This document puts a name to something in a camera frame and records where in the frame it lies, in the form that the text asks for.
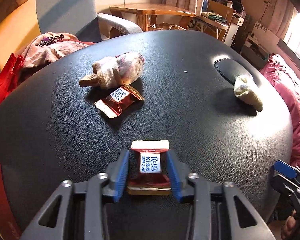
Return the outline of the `person right hand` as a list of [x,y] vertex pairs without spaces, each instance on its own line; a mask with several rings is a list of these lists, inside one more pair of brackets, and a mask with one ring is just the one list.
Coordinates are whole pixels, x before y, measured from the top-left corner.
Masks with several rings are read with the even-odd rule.
[[281,229],[281,239],[300,239],[300,219],[296,219],[296,211],[287,218]]

